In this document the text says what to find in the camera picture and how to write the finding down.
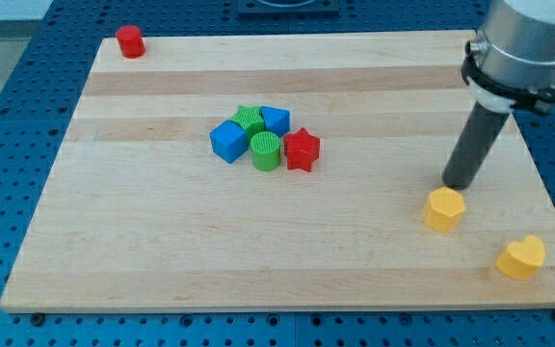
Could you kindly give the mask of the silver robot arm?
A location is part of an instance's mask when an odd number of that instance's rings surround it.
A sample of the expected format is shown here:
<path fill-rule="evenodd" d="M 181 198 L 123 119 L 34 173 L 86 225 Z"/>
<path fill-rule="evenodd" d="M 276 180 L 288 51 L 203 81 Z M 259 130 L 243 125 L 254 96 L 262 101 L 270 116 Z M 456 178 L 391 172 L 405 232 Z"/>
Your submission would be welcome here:
<path fill-rule="evenodd" d="M 555 0 L 493 0 L 464 50 L 462 79 L 485 109 L 555 108 Z"/>

